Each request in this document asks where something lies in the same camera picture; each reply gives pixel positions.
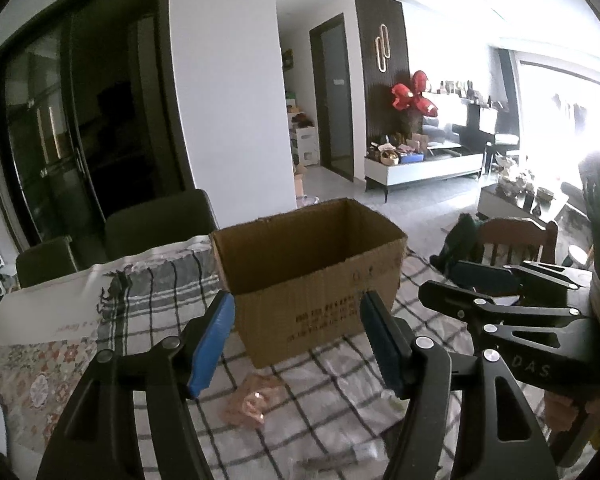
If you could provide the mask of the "floral patterned placemat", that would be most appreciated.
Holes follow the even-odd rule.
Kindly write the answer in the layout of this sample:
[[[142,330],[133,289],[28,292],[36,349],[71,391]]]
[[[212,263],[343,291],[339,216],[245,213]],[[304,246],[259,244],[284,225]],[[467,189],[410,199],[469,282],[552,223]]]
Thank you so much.
[[[96,349],[93,338],[0,348],[0,400],[17,444],[45,451]]]

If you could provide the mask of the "wooden chair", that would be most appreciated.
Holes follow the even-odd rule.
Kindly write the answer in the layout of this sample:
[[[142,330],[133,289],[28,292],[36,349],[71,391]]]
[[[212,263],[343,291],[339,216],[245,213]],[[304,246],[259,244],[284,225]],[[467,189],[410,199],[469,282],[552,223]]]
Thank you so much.
[[[505,266],[523,261],[553,264],[558,225],[529,218],[496,218],[478,227],[475,262]]]

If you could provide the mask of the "dark upholstered chair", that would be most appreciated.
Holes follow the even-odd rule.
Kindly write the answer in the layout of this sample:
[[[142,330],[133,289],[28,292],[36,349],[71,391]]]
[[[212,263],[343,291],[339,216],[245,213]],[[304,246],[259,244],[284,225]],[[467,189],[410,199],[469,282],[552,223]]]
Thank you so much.
[[[106,254],[116,260],[217,228],[208,194],[195,188],[113,214],[105,226]]]
[[[56,237],[25,250],[16,259],[16,270],[21,288],[76,273],[78,265],[71,249],[71,238]]]

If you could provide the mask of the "checkered white tablecloth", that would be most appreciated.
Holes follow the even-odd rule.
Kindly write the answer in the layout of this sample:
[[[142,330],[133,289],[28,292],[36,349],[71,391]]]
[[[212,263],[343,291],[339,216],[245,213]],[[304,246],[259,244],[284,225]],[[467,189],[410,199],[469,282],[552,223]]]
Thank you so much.
[[[206,242],[102,272],[97,344],[129,356],[199,318],[220,290]],[[377,479],[386,437],[406,404],[382,382],[364,335],[344,336],[289,360],[252,364],[231,334],[208,387],[188,404],[198,441],[217,479],[305,479],[309,463],[369,445],[358,465],[328,468],[329,479]]]

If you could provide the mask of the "red bow balloon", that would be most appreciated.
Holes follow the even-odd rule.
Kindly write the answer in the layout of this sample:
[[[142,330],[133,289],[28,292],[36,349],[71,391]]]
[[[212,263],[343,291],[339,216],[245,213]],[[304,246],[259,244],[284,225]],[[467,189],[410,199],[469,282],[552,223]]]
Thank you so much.
[[[428,77],[422,70],[416,70],[412,76],[411,85],[395,84],[391,88],[393,96],[392,107],[399,112],[412,108],[422,116],[437,117],[438,108],[430,99],[424,97]]]

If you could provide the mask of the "white shelf cart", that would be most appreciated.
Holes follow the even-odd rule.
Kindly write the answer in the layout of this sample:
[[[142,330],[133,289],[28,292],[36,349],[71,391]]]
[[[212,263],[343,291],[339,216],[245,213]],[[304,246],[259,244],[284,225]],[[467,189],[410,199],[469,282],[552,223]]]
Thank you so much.
[[[294,92],[286,93],[291,155],[296,165],[317,166],[321,161],[320,140],[313,119],[297,104]]]

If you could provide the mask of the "rose gold snack packet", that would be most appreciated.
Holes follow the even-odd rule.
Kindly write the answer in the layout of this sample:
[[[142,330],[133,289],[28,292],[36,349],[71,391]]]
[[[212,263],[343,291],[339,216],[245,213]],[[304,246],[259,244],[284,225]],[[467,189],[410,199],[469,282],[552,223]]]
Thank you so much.
[[[252,430],[264,427],[266,414],[288,398],[287,384],[274,375],[250,373],[220,411],[222,422]]]

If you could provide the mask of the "brown cardboard box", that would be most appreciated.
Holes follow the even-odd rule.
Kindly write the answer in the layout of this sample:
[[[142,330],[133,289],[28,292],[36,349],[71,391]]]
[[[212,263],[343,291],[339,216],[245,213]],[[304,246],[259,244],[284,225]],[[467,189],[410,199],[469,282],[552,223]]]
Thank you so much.
[[[362,295],[373,290],[392,307],[407,248],[403,230],[352,198],[231,226],[211,240],[257,368],[361,333]]]

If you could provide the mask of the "white low tv cabinet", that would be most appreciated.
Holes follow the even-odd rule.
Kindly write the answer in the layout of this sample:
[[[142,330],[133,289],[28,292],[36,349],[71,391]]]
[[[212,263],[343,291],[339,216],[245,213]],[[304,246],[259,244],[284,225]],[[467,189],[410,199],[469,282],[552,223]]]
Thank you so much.
[[[405,188],[412,183],[480,174],[482,161],[481,154],[471,154],[437,156],[421,162],[386,166],[381,162],[366,158],[364,159],[366,190],[381,188],[384,191],[385,202],[388,202],[391,191]]]

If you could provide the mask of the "dark green garment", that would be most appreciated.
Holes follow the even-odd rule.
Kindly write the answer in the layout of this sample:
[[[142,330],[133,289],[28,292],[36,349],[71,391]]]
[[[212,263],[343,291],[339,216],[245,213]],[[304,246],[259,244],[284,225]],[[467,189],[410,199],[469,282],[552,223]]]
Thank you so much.
[[[448,276],[460,260],[468,260],[478,243],[482,222],[471,214],[460,214],[451,231],[446,234],[442,249],[429,257],[430,266]]]

